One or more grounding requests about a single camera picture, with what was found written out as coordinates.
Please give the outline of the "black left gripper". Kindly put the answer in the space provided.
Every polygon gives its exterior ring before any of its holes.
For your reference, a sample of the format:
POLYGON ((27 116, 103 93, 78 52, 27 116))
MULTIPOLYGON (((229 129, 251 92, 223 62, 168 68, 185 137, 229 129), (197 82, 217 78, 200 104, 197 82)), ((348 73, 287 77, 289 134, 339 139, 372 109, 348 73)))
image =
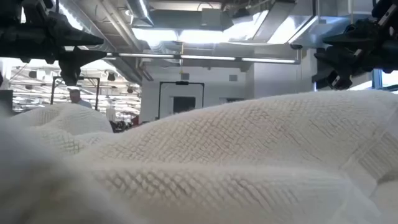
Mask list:
POLYGON ((81 67, 107 53, 78 47, 62 53, 62 46, 101 45, 104 40, 74 28, 59 9, 59 2, 53 0, 1 0, 1 57, 25 63, 33 58, 49 64, 58 60, 63 81, 75 86, 81 67))

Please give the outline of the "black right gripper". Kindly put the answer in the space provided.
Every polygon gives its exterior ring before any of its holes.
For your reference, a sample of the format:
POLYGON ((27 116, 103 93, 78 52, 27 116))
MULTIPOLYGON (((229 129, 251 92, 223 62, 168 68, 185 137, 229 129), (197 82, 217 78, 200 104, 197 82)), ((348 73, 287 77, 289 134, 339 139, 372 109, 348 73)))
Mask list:
POLYGON ((342 34, 325 37, 323 42, 340 47, 368 47, 363 69, 353 65, 350 53, 343 49, 319 48, 314 53, 317 72, 312 83, 318 89, 347 90, 353 79, 373 69, 391 73, 397 70, 397 1, 374 1, 371 16, 346 27, 342 34))

